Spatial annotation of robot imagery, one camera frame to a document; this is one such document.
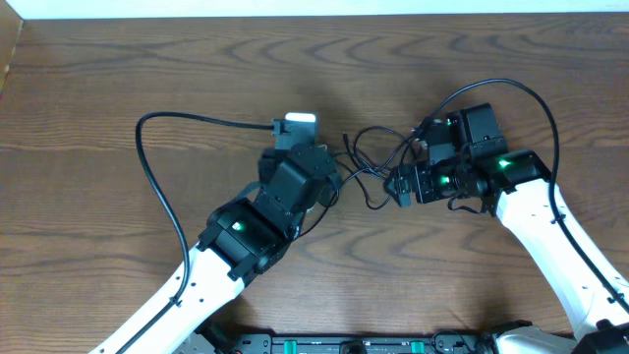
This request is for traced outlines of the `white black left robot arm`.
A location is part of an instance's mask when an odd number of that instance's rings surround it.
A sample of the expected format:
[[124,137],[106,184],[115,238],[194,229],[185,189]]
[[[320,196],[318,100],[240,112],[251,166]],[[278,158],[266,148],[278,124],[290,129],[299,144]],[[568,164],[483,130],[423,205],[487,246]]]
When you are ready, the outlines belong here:
[[208,317],[279,262],[302,232],[306,213],[337,178],[330,153],[312,145],[270,150],[275,170],[257,197],[221,206],[189,259],[97,353],[173,353]]

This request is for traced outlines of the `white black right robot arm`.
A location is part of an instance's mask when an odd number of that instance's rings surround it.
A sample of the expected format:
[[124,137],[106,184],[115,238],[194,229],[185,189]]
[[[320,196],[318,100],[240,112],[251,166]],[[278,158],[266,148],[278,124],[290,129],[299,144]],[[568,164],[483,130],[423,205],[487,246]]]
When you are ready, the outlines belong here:
[[556,179],[530,150],[509,151],[496,124],[436,123],[420,136],[429,158],[391,170],[383,187],[396,203],[478,198],[530,254],[557,296],[572,338],[527,322],[482,336],[479,353],[625,353],[628,282],[567,207]]

